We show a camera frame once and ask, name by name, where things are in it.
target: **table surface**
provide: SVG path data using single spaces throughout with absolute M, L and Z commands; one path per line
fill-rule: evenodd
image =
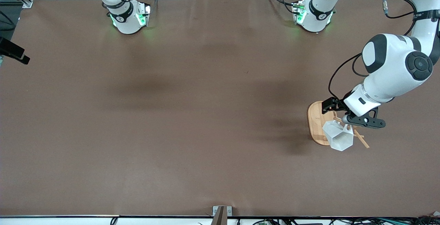
M 393 15 L 409 7 L 389 1 Z M 271 0 L 163 0 L 122 35 L 100 1 L 35 1 L 0 68 L 0 214 L 419 216 L 440 207 L 440 75 L 380 107 L 371 148 L 313 142 L 307 108 L 378 33 L 340 0 L 319 34 Z M 361 71 L 361 61 L 357 68 Z M 343 67 L 333 91 L 362 79 Z

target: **wooden base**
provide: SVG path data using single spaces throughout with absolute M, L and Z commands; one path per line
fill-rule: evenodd
M 310 134 L 313 140 L 319 145 L 330 145 L 322 130 L 325 122 L 333 120 L 336 117 L 335 111 L 329 111 L 326 114 L 322 114 L 322 101 L 316 101 L 308 107 L 307 117 L 308 126 L 310 128 Z

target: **brown tabletop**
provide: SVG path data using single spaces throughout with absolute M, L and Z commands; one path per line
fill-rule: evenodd
M 163 0 L 123 35 L 101 1 L 35 1 L 0 68 L 0 214 L 419 216 L 440 209 L 440 74 L 380 107 L 339 152 L 307 108 L 375 34 L 382 0 L 340 0 L 325 31 L 273 0 Z M 390 13 L 409 6 L 390 0 Z M 361 61 L 357 66 L 362 71 Z M 347 65 L 333 90 L 362 79 Z

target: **cable connector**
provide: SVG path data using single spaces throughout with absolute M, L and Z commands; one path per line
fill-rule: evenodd
M 388 15 L 388 2 L 386 0 L 382 0 L 382 9 L 384 10 L 384 14 Z

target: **black band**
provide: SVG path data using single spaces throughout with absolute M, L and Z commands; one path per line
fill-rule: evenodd
M 438 18 L 440 18 L 440 9 L 434 9 L 415 13 L 413 16 L 413 21 L 424 19 L 432 19 L 432 21 L 437 21 Z
M 333 9 L 331 9 L 330 11 L 328 11 L 328 12 L 322 12 L 322 11 L 319 11 L 319 10 L 317 10 L 314 6 L 313 6 L 313 0 L 310 0 L 310 3 L 309 3 L 309 5 L 308 5 L 308 7 L 310 8 L 310 12 L 313 14 L 313 15 L 315 15 L 315 17 L 316 17 L 316 19 L 318 20 L 318 21 L 322 21 L 322 20 L 325 20 L 332 12 L 333 12 Z
M 105 4 L 105 6 L 106 6 L 107 9 L 118 9 L 118 8 L 122 7 L 125 3 L 126 3 L 126 1 L 121 1 L 120 3 L 118 3 L 116 5 Z
M 116 21 L 118 21 L 120 23 L 126 22 L 127 18 L 129 16 L 131 16 L 133 13 L 133 4 L 131 2 L 129 2 L 129 3 L 130 3 L 130 8 L 127 11 L 125 11 L 124 13 L 122 13 L 120 15 L 110 13 L 110 15 L 113 17 L 113 19 L 115 19 Z

